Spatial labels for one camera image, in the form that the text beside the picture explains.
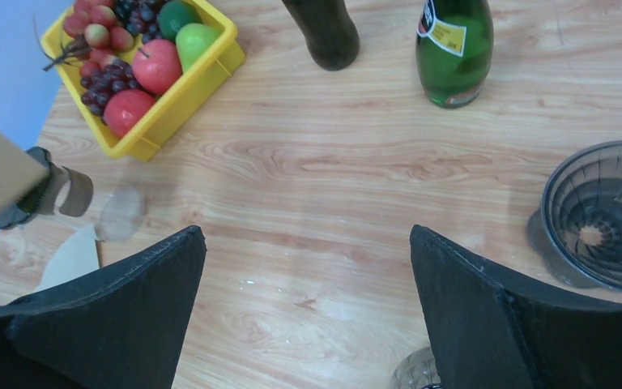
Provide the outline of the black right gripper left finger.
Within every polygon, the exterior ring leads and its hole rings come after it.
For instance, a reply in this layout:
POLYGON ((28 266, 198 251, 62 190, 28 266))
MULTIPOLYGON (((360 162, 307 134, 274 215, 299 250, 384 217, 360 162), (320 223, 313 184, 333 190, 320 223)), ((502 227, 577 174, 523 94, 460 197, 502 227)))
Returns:
POLYGON ((170 388, 206 253, 191 225, 0 306, 0 388, 170 388))

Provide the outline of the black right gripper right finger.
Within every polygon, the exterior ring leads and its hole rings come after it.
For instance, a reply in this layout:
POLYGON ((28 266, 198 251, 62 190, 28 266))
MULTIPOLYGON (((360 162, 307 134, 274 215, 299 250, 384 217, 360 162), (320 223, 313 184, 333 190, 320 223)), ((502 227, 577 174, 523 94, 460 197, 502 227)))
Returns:
POLYGON ((424 226, 411 265, 445 388, 622 388, 622 304, 531 278, 424 226))

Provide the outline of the grey coffee dripper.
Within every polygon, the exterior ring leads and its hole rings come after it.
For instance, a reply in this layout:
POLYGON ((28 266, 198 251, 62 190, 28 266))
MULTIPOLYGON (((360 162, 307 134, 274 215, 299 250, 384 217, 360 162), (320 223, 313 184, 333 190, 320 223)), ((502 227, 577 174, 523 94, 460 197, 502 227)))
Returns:
POLYGON ((562 283, 622 292, 622 140, 562 162, 543 188, 526 236, 562 283))

